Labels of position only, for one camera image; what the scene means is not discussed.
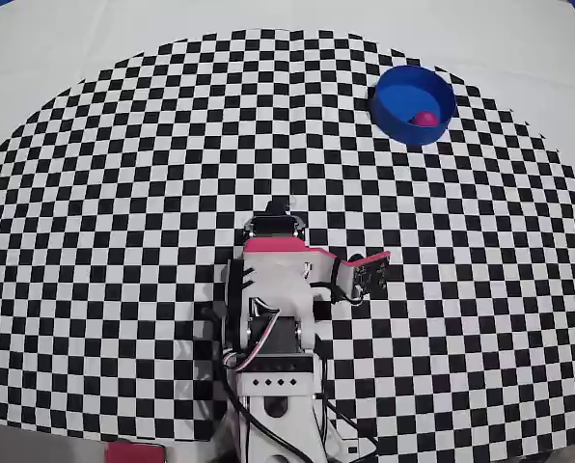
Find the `white pink gripper body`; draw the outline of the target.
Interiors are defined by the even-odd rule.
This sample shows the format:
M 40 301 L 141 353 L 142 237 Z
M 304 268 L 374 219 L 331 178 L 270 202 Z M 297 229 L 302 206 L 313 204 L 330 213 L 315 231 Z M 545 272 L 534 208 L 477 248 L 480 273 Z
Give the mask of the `white pink gripper body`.
M 244 253 L 304 252 L 306 226 L 292 215 L 257 215 L 243 227 Z

